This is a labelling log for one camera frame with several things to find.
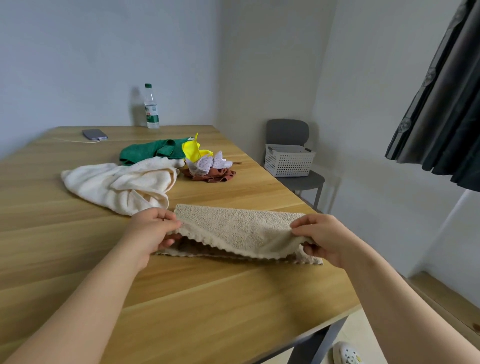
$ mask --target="hand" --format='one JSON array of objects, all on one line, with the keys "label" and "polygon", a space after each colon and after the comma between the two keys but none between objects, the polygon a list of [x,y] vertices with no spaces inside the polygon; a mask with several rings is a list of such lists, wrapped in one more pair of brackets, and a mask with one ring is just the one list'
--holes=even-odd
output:
[{"label": "hand", "polygon": [[126,252],[138,261],[138,270],[147,266],[150,254],[171,246],[181,238],[179,234],[166,235],[178,229],[181,221],[171,211],[148,208],[132,216],[116,249]]},{"label": "hand", "polygon": [[332,215],[305,215],[292,222],[290,227],[294,235],[310,237],[317,244],[305,244],[305,253],[325,258],[339,268],[345,268],[349,252],[365,244]]}]

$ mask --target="floor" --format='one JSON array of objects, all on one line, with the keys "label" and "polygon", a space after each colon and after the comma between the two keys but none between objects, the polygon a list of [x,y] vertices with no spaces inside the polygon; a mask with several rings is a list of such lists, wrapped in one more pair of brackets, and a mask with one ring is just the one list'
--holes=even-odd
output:
[{"label": "floor", "polygon": [[[363,310],[348,317],[335,342],[337,341],[348,341],[353,344],[358,349],[365,364],[387,364]],[[287,364],[292,350],[277,355],[275,358],[266,361],[265,364]],[[334,364],[331,350],[322,364]]]}]

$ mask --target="beige towel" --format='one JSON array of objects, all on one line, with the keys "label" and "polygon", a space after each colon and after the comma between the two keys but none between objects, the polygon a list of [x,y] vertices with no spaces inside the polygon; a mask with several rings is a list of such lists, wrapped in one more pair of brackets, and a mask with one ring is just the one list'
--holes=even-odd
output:
[{"label": "beige towel", "polygon": [[184,238],[159,254],[322,264],[303,251],[301,243],[312,241],[290,232],[290,223],[303,214],[182,204],[174,212],[183,222],[176,232]]},{"label": "beige towel", "polygon": [[168,207],[166,192],[177,180],[183,159],[153,157],[132,166],[115,163],[64,170],[61,178],[70,192],[94,204],[133,215],[149,207]]}]

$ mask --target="smartphone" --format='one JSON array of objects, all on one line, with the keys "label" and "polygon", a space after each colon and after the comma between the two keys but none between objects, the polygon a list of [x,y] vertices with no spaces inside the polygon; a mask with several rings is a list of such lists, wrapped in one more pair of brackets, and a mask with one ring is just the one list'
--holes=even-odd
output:
[{"label": "smartphone", "polygon": [[105,133],[100,129],[85,129],[85,130],[82,130],[82,133],[84,134],[84,137],[87,138],[88,140],[108,139]]}]

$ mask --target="plastic water bottle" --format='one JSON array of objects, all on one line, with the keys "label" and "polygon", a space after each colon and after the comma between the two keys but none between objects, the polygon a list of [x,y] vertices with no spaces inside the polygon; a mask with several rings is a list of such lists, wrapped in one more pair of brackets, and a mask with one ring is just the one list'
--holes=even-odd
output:
[{"label": "plastic water bottle", "polygon": [[145,113],[147,114],[147,126],[149,129],[158,129],[158,105],[153,96],[152,84],[145,84]]}]

